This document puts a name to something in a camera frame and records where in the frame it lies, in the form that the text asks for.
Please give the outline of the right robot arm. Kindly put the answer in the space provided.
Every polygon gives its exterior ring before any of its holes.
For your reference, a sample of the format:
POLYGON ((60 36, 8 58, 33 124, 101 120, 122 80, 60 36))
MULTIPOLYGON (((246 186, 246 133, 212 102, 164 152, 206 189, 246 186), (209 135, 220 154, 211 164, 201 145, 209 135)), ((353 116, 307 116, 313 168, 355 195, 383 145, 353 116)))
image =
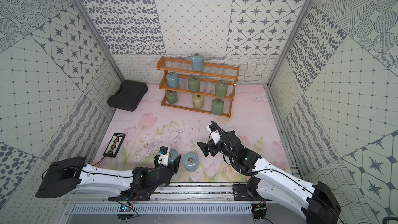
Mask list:
POLYGON ((308 224, 341 222, 341 206, 328 185, 299 179, 246 148, 234 131, 226 132, 212 121, 206 127, 208 142, 199 142, 204 156, 220 153, 240 175, 248 176, 247 192, 254 199, 271 200, 295 212, 308 224))

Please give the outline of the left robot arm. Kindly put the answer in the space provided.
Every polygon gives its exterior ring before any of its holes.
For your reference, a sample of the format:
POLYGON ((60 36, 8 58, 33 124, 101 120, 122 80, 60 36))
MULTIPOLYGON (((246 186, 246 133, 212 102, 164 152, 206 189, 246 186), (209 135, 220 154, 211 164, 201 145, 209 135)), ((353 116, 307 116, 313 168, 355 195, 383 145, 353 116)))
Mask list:
POLYGON ((85 163, 85 157, 75 157, 52 163, 42 175, 35 194, 39 199, 59 198, 70 192, 100 194, 126 201, 137 195, 152 194, 159 186, 169 185, 177 174, 181 156, 168 162, 170 157, 156 155, 154 168, 136 167, 116 171, 94 167, 85 163))

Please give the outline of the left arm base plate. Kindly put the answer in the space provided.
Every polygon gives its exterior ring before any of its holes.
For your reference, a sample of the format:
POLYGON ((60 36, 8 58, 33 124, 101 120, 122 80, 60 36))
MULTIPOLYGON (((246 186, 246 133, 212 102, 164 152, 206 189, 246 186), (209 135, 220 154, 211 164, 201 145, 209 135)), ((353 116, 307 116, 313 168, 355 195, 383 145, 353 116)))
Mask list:
POLYGON ((139 189, 137 187, 132 187, 126 191, 123 191, 121 195, 117 197, 108 197, 109 201, 149 201, 151 194, 154 192, 152 185, 145 189, 139 189))

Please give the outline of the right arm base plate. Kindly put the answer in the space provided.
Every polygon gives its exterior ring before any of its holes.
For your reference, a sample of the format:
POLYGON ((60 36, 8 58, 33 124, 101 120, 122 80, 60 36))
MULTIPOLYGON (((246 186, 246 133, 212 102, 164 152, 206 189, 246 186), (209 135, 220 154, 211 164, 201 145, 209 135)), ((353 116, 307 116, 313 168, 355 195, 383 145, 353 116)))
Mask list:
POLYGON ((262 198, 254 189, 248 187, 246 184, 234 183, 232 191, 235 201, 268 201, 267 198, 262 198))

